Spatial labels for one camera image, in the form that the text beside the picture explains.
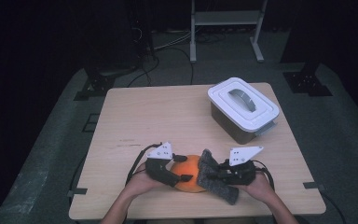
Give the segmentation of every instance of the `white gripper part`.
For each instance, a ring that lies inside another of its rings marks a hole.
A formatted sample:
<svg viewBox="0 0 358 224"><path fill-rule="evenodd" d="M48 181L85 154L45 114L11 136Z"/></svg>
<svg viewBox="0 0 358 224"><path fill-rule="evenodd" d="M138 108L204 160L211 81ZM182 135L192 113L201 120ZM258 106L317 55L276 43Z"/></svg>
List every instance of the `white gripper part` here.
<svg viewBox="0 0 358 224"><path fill-rule="evenodd" d="M155 148L153 151L147 153L147 158L172 160L172 147L171 143L166 142L161 146Z"/></svg>
<svg viewBox="0 0 358 224"><path fill-rule="evenodd" d="M233 147L229 152L229 165L246 163L261 150L263 147Z"/></svg>

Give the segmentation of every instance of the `wire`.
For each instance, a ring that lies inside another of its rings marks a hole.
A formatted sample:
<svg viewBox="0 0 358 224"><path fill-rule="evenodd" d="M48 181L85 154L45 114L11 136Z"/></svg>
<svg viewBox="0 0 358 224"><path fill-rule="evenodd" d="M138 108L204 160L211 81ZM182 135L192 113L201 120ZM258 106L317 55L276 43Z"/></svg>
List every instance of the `wire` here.
<svg viewBox="0 0 358 224"><path fill-rule="evenodd" d="M143 35L142 30L136 27L133 27L132 30L139 31L139 38L137 40L134 40L135 43L138 43L138 41L142 39L142 35Z"/></svg>
<svg viewBox="0 0 358 224"><path fill-rule="evenodd" d="M143 69L144 72L143 72L141 75L135 77L135 78L127 85L127 88L128 88L136 79L138 79L139 77L142 77L142 76L144 76L144 75L147 75L147 76L148 76L148 73L149 73L149 72L151 72L151 71L153 71L153 70L155 70L155 69L157 68L157 66L159 65L159 58L158 58L157 56L155 56L155 58L156 58L156 60L157 60L156 65L155 65L153 68L151 68L149 71L145 71L145 70Z"/></svg>
<svg viewBox="0 0 358 224"><path fill-rule="evenodd" d="M137 175L137 174L139 174L139 173L141 173L141 172L143 172L143 171L145 171L145 170L146 170L146 169L143 169L143 170L137 171L137 172L133 173L132 175Z"/></svg>
<svg viewBox="0 0 358 224"><path fill-rule="evenodd" d="M73 175L72 175L72 179L71 179L71 184L69 185L69 190L71 191L72 190L72 187L74 186L74 182L75 182L75 177L76 177L76 174L78 172L78 170L80 169L80 165L84 162L84 160L86 159L87 157L87 153L83 156L83 158L80 160L79 164L77 165ZM68 197L69 199L69 206L72 205L72 197Z"/></svg>
<svg viewBox="0 0 358 224"><path fill-rule="evenodd" d="M169 42L167 44L164 44L164 45L158 46L158 47L154 47L154 50L164 49L164 48L167 48L167 47L172 46L172 45L177 45L177 44L179 44L179 43L181 43L181 42L183 42L183 41L185 41L185 40L187 40L189 38L190 38L190 32L187 31L187 34L185 34L185 35L183 35L183 36L181 36L181 37L179 37L177 39L174 39L173 41L171 41L171 42Z"/></svg>
<svg viewBox="0 0 358 224"><path fill-rule="evenodd" d="M266 166L263 162L261 162L261 161L255 161L255 162L260 163L262 166L264 166L264 168L266 168L266 169L267 169L267 166Z"/></svg>
<svg viewBox="0 0 358 224"><path fill-rule="evenodd" d="M146 74L146 78L147 78L147 86L152 86L152 78L150 77L150 75L148 74L148 72L145 70L144 68L144 64L142 63L142 70L144 71L144 73Z"/></svg>
<svg viewBox="0 0 358 224"><path fill-rule="evenodd" d="M344 217L344 214L341 212L341 210L339 209L339 207L337 206L337 204L334 203L334 201L333 201L329 196L327 196L325 193L323 193L323 192L321 192L321 191L320 191L320 193L321 193L322 196L325 197L325 199L327 199L327 200L337 209L337 211L338 211L338 213L339 213L339 216L341 217L342 223L346 224L347 221L346 221L346 219L345 219L345 217Z"/></svg>
<svg viewBox="0 0 358 224"><path fill-rule="evenodd" d="M127 184L130 182L130 180L131 180L131 178L132 178L133 175L139 174L140 172L144 171L144 170L141 170L141 171L134 172L135 169L136 169L136 167L138 166L139 161L140 161L141 158L144 156L144 154L146 153L146 151L147 151L148 149L150 149L151 147L159 147L159 146L161 146L161 145L162 145L162 143L161 143L161 144L153 144L153 145L150 145L150 146L144 148L144 149L139 153L139 155L138 155L138 157L136 158L135 162L133 163L133 165L132 165L132 167L131 167L129 173L127 174L127 179L126 179L126 184L125 184L125 185L127 185ZM122 224L125 224L125 223L126 223L126 220L127 220L127 213L126 213L126 216L124 217L124 220L123 220Z"/></svg>

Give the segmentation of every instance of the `black cable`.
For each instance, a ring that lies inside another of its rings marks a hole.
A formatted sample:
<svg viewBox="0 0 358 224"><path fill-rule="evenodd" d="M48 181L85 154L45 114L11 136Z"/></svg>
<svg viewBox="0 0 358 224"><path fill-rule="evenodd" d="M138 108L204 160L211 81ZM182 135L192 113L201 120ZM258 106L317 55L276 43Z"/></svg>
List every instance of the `black cable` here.
<svg viewBox="0 0 358 224"><path fill-rule="evenodd" d="M142 63L142 71L144 71L144 73L146 74L146 78L147 78L147 86L152 86L152 78L150 77L149 73L145 70L144 68L144 64Z"/></svg>
<svg viewBox="0 0 358 224"><path fill-rule="evenodd" d="M146 151L147 151L148 149L150 149L151 147L160 147L161 145L162 145L162 143L161 143L161 144L153 144L153 145L150 145L150 146L144 148L144 150L142 150L142 151L139 153L138 157L136 158L135 162L133 163L133 165L132 165L132 167L131 167L131 169L130 169L128 175L127 175L127 179L126 179L126 184L125 184L125 185L127 185L127 184L130 182L130 180L131 180L131 178L132 178L133 175L136 175L136 174L138 174L138 173L144 171L144 170L141 170L141 171L138 171L138 172L134 172L135 169L136 169L136 167L138 166L139 161L140 161L141 158L144 156L144 154L146 153ZM122 224L125 224L125 223L126 223L126 220L127 220L127 214L126 214L126 216L124 217L124 220L123 220Z"/></svg>
<svg viewBox="0 0 358 224"><path fill-rule="evenodd" d="M133 173L132 175L137 175L137 174L139 174L139 173L141 173L141 172L143 172L143 171L145 171L145 170L146 170L146 169L143 169L143 170L137 171L137 172Z"/></svg>
<svg viewBox="0 0 358 224"><path fill-rule="evenodd" d="M268 182L269 182L269 184L271 185L271 188L275 191L275 184L274 184L274 179L272 178L272 175L271 175L271 173L269 172L269 169L267 168L267 166L263 163L263 162L261 162L261 161L252 161L252 162L258 162L258 163L260 163L262 166L264 166L263 168L256 168L256 170L257 171L261 171L261 172L263 172L265 175L267 175L267 178L268 178ZM275 216L274 215L272 215L272 222L274 223L274 224L277 224L278 222L277 222L277 219L275 218Z"/></svg>
<svg viewBox="0 0 358 224"><path fill-rule="evenodd" d="M76 177L76 174L80 168L80 165L84 162L84 160L86 159L87 157L87 153L83 156L83 158L80 160L79 164L77 165L73 175L72 175L72 179L71 179L71 184L69 185L69 190L71 191L72 190L72 187L74 186L74 182L75 182L75 177ZM68 197L69 199L69 207L72 205L72 197Z"/></svg>
<svg viewBox="0 0 358 224"><path fill-rule="evenodd" d="M341 212L341 210L339 209L339 207L337 206L337 204L334 203L334 201L333 201L329 196L327 196L325 193L323 193L323 192L321 192L321 191L320 191L320 193L321 193L321 195L322 195L323 197L325 197L325 199L327 199L327 200L337 209L337 211L338 211L338 213L339 213L339 216L340 216L341 219L342 219L342 223L346 224L347 221L346 221L346 219L345 219L345 217L344 217L344 214Z"/></svg>
<svg viewBox="0 0 358 224"><path fill-rule="evenodd" d="M139 77L142 77L142 76L144 76L144 75L148 75L149 72L155 70L155 69L158 67L158 65L159 65L159 58L158 58L157 56L155 56L155 58L156 58L156 60L157 60L156 65L155 65L153 68L151 68L149 71L145 71L145 70L144 70L144 72L143 72L141 75L139 75L138 77L135 77L135 78L127 85L127 88L128 88L136 79L138 79Z"/></svg>

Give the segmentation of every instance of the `gray carpet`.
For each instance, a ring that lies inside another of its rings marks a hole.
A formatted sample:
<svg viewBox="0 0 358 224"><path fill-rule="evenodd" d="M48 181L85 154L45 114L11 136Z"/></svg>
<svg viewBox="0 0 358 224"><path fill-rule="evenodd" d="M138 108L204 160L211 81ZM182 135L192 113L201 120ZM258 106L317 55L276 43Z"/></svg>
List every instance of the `gray carpet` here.
<svg viewBox="0 0 358 224"><path fill-rule="evenodd" d="M269 83L315 181L325 188L324 193L337 204L347 223L358 223L358 107L342 87L337 74L323 64L316 75L333 96L309 97L306 93L292 93L282 73L299 71L303 64L279 63L288 33L261 33L259 45L265 57L263 63L256 61L249 36L249 33L229 34L213 44L198 44L192 83L214 84L229 77ZM175 38L178 35L154 34L156 46ZM175 49L156 53L159 64L149 73L150 83L143 76L131 86L189 85L192 67L181 51L188 54L189 46L173 47ZM145 70L154 67L156 62L151 57L146 58ZM142 73L140 69L119 77L115 87L127 87ZM103 97L74 101L86 79L84 70L79 70L63 91L0 209L0 223L75 223L68 217L67 193L73 179L76 186L81 165L78 172L76 167L86 155L92 138L92 133L82 130L89 115L99 113L103 106ZM325 202L324 214L304 218L309 223L342 223L337 209L329 201ZM258 217L257 221L272 223L270 217Z"/></svg>

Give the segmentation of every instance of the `wooden table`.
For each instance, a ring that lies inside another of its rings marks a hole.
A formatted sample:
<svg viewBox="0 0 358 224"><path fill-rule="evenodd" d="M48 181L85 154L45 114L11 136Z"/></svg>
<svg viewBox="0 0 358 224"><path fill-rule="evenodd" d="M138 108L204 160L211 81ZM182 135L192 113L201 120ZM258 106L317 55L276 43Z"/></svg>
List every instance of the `wooden table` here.
<svg viewBox="0 0 358 224"><path fill-rule="evenodd" d="M267 83L251 84L272 102L278 100ZM281 110L269 133L247 145L237 144L212 118L210 85L112 89L107 95L69 216L101 219L120 191L139 152L151 144L171 142L179 155L201 155L208 148L218 162L232 147L263 146L254 157L271 171L277 193L294 214L321 214L324 201ZM241 191L235 205L209 192L186 193L171 187L154 189L134 200L128 218L255 217L270 215L261 202Z"/></svg>

